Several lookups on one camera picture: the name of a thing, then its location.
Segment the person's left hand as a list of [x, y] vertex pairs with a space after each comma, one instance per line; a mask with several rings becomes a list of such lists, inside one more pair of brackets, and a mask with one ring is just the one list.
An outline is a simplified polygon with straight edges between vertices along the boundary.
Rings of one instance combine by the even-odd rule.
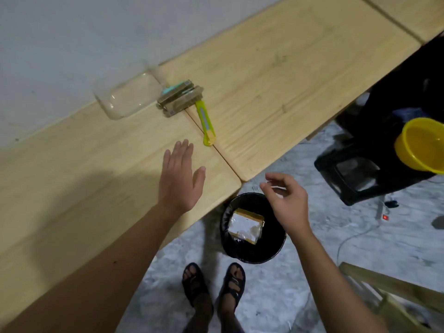
[[171, 150], [169, 168], [166, 173], [163, 169], [159, 181], [159, 203], [175, 219], [192, 210], [201, 196], [193, 194], [192, 156], [194, 145], [189, 142], [186, 155], [179, 168], [179, 147], [182, 141], [177, 141]]

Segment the person's left forearm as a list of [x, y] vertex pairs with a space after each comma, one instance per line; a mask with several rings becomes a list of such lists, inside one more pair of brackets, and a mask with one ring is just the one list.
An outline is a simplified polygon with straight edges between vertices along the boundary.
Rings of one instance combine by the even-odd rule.
[[1, 333], [114, 333], [167, 234], [190, 208], [161, 201]]

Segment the person's right forearm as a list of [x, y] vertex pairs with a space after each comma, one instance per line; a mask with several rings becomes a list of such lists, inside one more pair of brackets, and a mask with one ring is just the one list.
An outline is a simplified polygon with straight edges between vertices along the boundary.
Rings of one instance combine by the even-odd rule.
[[288, 234], [327, 333], [389, 333], [383, 321], [353, 291], [310, 229]]

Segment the yellow utility knife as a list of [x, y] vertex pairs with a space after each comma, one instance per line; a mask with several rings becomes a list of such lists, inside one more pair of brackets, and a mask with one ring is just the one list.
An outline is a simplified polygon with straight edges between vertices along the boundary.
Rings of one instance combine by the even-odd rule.
[[197, 100], [195, 106], [203, 128], [203, 134], [204, 134], [203, 143], [205, 146], [213, 146], [216, 141], [216, 134], [212, 126], [210, 117], [208, 115], [205, 103], [202, 99]]

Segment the taped cardboard box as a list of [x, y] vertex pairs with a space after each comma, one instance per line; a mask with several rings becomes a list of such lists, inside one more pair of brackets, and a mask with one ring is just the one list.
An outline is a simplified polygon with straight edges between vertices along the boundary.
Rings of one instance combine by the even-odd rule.
[[256, 245], [262, 237], [264, 224], [264, 216], [237, 208], [230, 217], [227, 231], [237, 241], [245, 241]]

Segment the clear plastic container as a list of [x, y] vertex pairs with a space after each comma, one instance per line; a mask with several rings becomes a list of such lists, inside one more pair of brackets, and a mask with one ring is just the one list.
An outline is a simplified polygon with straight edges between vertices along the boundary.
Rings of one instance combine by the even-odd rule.
[[105, 115], [119, 120], [155, 104], [167, 85], [158, 65], [140, 60], [113, 67], [93, 83], [92, 92]]

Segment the person's right black sandal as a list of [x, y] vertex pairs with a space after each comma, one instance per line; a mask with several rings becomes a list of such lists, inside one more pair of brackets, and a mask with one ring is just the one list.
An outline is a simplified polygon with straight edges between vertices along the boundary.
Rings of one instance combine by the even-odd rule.
[[246, 287], [246, 273], [239, 263], [227, 268], [218, 296], [218, 313], [234, 313]]

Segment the person's black sandal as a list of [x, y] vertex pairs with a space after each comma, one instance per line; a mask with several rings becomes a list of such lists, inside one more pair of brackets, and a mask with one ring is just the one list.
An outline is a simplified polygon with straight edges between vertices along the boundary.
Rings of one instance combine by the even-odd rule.
[[182, 286], [192, 308], [195, 308], [195, 300], [200, 295], [206, 295], [210, 299], [203, 272], [195, 262], [189, 263], [185, 267], [182, 275]]
[[218, 296], [218, 313], [234, 313], [246, 287], [246, 273], [239, 263], [227, 268]]

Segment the person's left black sandal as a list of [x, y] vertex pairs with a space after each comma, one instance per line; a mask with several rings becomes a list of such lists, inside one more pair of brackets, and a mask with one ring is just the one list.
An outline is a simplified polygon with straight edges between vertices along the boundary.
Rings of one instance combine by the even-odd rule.
[[182, 286], [192, 308], [195, 308], [195, 300], [200, 295], [206, 295], [210, 299], [203, 272], [195, 262], [189, 263], [185, 267], [182, 275]]

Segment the person's right leg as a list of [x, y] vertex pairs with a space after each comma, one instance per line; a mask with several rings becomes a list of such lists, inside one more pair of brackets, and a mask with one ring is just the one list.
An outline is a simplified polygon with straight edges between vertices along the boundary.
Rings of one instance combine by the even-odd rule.
[[245, 333], [235, 312], [218, 313], [218, 318], [221, 323], [221, 333]]

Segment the person's leg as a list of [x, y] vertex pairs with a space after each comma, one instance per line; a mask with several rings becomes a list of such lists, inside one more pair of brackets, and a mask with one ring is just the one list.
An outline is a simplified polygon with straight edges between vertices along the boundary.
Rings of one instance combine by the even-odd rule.
[[192, 318], [182, 333], [208, 333], [209, 324], [214, 315], [212, 299], [206, 295], [200, 295], [195, 300], [195, 308]]
[[218, 313], [218, 318], [221, 323], [221, 333], [245, 333], [235, 312]]

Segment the black plastic stool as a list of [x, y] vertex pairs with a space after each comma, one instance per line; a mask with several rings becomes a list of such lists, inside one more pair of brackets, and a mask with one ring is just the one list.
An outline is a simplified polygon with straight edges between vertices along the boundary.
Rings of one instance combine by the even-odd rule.
[[[395, 70], [378, 81], [352, 123], [345, 129], [351, 138], [343, 148], [319, 156], [315, 168], [352, 206], [358, 202], [394, 193], [437, 174], [409, 168], [397, 157], [394, 143], [404, 125], [418, 117], [444, 124], [444, 33], [422, 46]], [[358, 186], [340, 172], [339, 165], [363, 159], [376, 167], [375, 184]]]

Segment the person's left leg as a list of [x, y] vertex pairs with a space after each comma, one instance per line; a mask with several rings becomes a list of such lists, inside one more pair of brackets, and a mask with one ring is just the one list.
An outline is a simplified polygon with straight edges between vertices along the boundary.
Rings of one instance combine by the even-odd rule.
[[182, 333], [208, 333], [209, 324], [214, 315], [212, 299], [206, 295], [200, 295], [195, 300], [195, 308], [192, 318]]

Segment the yellow plastic bowl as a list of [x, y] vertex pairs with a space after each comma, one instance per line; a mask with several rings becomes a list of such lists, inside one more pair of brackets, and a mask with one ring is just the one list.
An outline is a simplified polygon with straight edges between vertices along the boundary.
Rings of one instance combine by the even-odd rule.
[[428, 117], [408, 121], [394, 143], [397, 157], [413, 170], [444, 174], [444, 124]]

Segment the wooden chair frame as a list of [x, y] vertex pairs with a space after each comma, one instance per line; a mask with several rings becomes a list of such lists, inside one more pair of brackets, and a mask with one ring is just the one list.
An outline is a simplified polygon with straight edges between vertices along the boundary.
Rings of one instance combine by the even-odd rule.
[[339, 269], [362, 288], [368, 285], [381, 296], [376, 314], [387, 325], [400, 325], [407, 333], [439, 333], [426, 320], [421, 321], [412, 311], [408, 311], [396, 297], [444, 315], [444, 293], [346, 262], [342, 262]]

